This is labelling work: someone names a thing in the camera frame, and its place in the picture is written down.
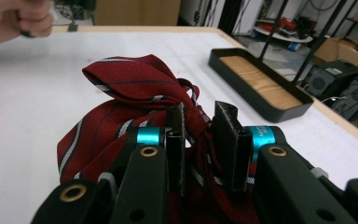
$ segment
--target person's hand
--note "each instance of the person's hand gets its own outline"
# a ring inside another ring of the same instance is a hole
[[[53,17],[49,9],[47,0],[0,0],[0,43],[21,31],[35,37],[50,35]]]

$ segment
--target red fabric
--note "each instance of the red fabric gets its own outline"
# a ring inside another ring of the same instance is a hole
[[[165,125],[165,109],[185,104],[186,196],[168,197],[168,223],[257,223],[252,185],[246,193],[225,189],[213,146],[213,122],[197,105],[199,89],[175,78],[153,55],[113,57],[83,69],[86,78],[114,99],[91,110],[58,144],[61,182],[73,178],[97,181],[126,142],[127,127]],[[251,177],[255,164],[251,165]]]

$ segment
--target brown tray with black rim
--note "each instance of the brown tray with black rim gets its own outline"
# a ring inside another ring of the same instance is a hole
[[[312,98],[245,49],[212,49],[209,65],[270,122],[300,117]]]

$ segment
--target white table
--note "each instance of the white table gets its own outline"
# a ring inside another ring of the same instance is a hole
[[[59,185],[57,143],[92,108],[110,99],[81,69],[110,56],[155,54],[200,87],[199,103],[237,106],[242,125],[278,125],[288,143],[340,188],[358,177],[358,131],[321,103],[271,124],[208,66],[213,48],[239,44],[210,28],[93,27],[0,45],[0,223],[27,223]]]

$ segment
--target black tray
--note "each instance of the black tray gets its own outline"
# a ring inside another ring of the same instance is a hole
[[[239,56],[255,66],[267,78],[278,84],[291,97],[299,103],[288,108],[281,109],[269,103],[258,91],[241,78],[236,72],[226,65],[220,58],[227,56]],[[281,122],[288,119],[300,117],[310,108],[312,98],[296,87],[292,82],[265,65],[261,59],[245,49],[212,49],[209,65],[222,77],[243,99],[245,99],[264,119],[270,122]]]

